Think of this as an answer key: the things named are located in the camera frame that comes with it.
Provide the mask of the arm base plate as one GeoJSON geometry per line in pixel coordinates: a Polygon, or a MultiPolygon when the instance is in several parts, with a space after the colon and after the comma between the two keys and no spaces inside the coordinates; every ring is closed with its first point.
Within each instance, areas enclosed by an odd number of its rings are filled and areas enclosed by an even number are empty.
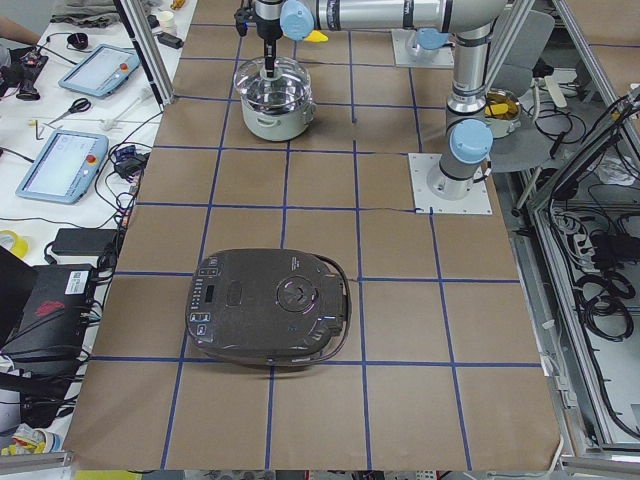
{"type": "Polygon", "coordinates": [[[454,66],[448,33],[433,28],[393,29],[391,36],[397,67],[451,70],[454,66]]]}
{"type": "Polygon", "coordinates": [[[453,180],[440,169],[440,154],[409,153],[414,210],[421,214],[491,215],[486,178],[478,166],[468,180],[453,180]]]}

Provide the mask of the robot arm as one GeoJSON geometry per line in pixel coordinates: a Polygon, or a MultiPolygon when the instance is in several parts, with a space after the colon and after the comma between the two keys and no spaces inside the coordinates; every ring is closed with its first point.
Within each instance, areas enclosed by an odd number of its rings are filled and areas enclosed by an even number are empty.
{"type": "Polygon", "coordinates": [[[461,200],[487,160],[493,139],[482,117],[493,24],[504,12],[503,0],[433,1],[244,1],[234,14],[245,35],[254,24],[264,45],[266,73],[274,74],[276,44],[294,41],[315,30],[400,28],[408,32],[407,53],[416,58],[455,44],[453,80],[447,98],[448,146],[427,175],[430,191],[444,200],[461,200]]]}

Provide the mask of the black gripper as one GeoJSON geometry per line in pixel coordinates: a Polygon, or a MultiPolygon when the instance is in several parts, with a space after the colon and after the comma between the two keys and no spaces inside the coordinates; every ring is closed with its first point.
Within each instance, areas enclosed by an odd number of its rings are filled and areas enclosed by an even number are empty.
{"type": "MultiPolygon", "coordinates": [[[[255,23],[255,10],[252,0],[241,0],[240,6],[234,14],[235,28],[240,36],[246,36],[250,24],[255,23]]],[[[275,75],[275,61],[277,58],[276,41],[264,41],[264,70],[267,78],[275,75]]]]}

